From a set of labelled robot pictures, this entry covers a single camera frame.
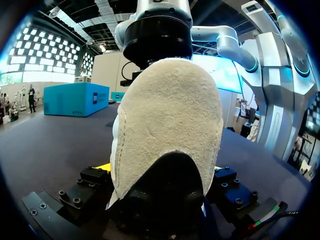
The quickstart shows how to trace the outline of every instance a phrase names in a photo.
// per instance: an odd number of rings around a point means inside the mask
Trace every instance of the cable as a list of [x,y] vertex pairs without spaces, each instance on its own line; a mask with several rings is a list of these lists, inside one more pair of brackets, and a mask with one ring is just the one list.
[[239,76],[238,69],[237,69],[234,61],[231,61],[231,62],[232,62],[233,66],[234,66],[234,68],[235,68],[235,70],[236,70],[236,74],[238,75],[238,80],[239,80],[239,84],[240,84],[240,88],[241,88],[241,94],[242,94],[242,98],[243,98],[244,104],[245,104],[247,107],[249,107],[250,104],[252,103],[252,100],[254,99],[254,95],[255,95],[255,94],[252,92],[252,97],[251,97],[250,103],[249,103],[249,104],[246,104],[246,100],[245,100],[245,96],[244,96],[244,90],[242,89],[241,79],[240,79],[240,76]]
[[127,80],[127,81],[132,81],[132,79],[128,79],[128,78],[126,78],[126,77],[124,76],[124,68],[125,68],[125,66],[127,66],[129,63],[132,63],[132,61],[128,61],[125,65],[123,65],[122,70],[121,70],[121,75],[122,75],[122,77],[123,77],[125,80]]
[[256,232],[258,232],[260,229],[265,227],[267,224],[272,223],[273,221],[279,220],[281,218],[286,218],[286,217],[295,217],[298,214],[299,213],[297,211],[287,211],[287,212],[272,216],[261,223],[258,221],[254,225],[252,225],[251,228],[249,228],[249,231],[247,232],[247,236],[252,236]]
[[209,50],[215,50],[217,51],[217,49],[213,48],[213,47],[209,47],[209,46],[201,46],[201,45],[198,45],[198,44],[194,44],[192,43],[193,46],[196,46],[196,47],[199,47],[199,48],[204,48],[204,49],[209,49]]

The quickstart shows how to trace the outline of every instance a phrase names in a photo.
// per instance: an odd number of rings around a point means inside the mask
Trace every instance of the ceiling light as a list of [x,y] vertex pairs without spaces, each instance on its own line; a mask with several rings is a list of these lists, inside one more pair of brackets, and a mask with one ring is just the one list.
[[104,53],[104,52],[106,51],[106,48],[105,48],[104,46],[100,45],[99,47],[100,47],[100,49],[101,49],[101,52]]

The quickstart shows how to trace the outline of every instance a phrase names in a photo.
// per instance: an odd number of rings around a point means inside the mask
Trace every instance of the person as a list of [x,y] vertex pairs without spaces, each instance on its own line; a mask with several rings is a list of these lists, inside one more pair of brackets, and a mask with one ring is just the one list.
[[33,109],[33,111],[36,112],[36,110],[35,110],[35,99],[34,99],[35,90],[32,87],[32,84],[30,84],[30,89],[28,90],[28,95],[29,95],[29,108],[30,108],[30,111],[32,113],[32,109]]
[[4,102],[4,104],[3,104],[3,106],[4,106],[4,113],[5,113],[5,115],[9,115],[8,104],[10,103],[10,101],[9,101],[9,97],[7,96],[6,93],[4,93],[4,95],[3,95],[3,102]]
[[2,106],[5,105],[5,98],[4,98],[4,94],[3,93],[1,93],[0,103],[2,104]]

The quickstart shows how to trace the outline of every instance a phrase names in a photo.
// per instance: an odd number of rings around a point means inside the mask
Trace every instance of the floor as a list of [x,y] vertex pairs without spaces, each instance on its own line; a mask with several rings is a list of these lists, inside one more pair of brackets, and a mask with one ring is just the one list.
[[14,121],[14,122],[8,122],[6,124],[1,124],[0,125],[0,136],[3,135],[6,131],[28,121],[31,120],[39,115],[44,114],[44,109],[43,106],[38,106],[36,107],[36,112],[30,113],[30,109],[27,108],[25,111],[20,111],[19,112],[19,119]]

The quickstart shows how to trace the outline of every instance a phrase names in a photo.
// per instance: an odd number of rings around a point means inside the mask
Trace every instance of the black mount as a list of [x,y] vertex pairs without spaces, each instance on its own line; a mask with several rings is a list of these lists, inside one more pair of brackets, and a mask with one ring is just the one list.
[[189,26],[171,16],[142,18],[125,32],[123,55],[142,70],[160,59],[191,59],[192,54]]

